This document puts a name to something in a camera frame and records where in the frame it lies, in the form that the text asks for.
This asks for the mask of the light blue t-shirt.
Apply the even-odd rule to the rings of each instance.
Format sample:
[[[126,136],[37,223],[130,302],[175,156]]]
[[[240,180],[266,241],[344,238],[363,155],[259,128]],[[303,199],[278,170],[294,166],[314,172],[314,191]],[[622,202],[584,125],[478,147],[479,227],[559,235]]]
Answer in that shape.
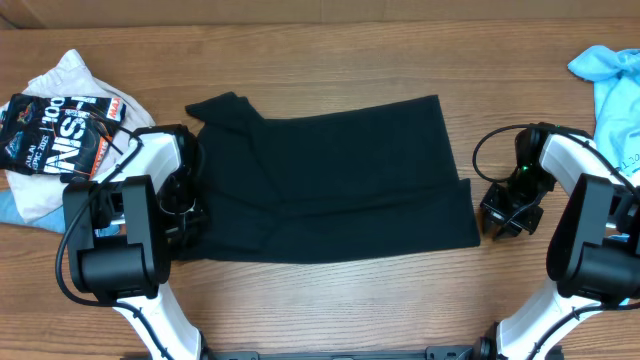
[[[595,45],[572,60],[568,70],[593,83],[598,151],[638,184],[639,51],[613,51]]]

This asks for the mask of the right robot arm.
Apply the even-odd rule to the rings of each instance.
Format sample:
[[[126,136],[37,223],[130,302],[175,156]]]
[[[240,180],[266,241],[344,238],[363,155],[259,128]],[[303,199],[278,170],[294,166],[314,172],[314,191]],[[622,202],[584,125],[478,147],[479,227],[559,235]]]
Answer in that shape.
[[[569,197],[551,237],[543,286],[495,323],[469,359],[561,359],[561,340],[588,318],[639,307],[639,185],[583,130],[517,124],[516,166],[491,179],[480,203],[495,239],[534,233],[556,185]]]

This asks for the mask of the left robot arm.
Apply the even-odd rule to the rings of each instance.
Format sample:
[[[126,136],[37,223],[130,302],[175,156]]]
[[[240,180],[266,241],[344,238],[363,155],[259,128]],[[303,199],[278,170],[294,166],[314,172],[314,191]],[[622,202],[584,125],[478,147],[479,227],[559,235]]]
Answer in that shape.
[[[184,125],[139,128],[112,168],[63,193],[59,289],[77,304],[120,313],[152,359],[209,356],[168,282],[172,251],[207,219],[193,185],[201,158]]]

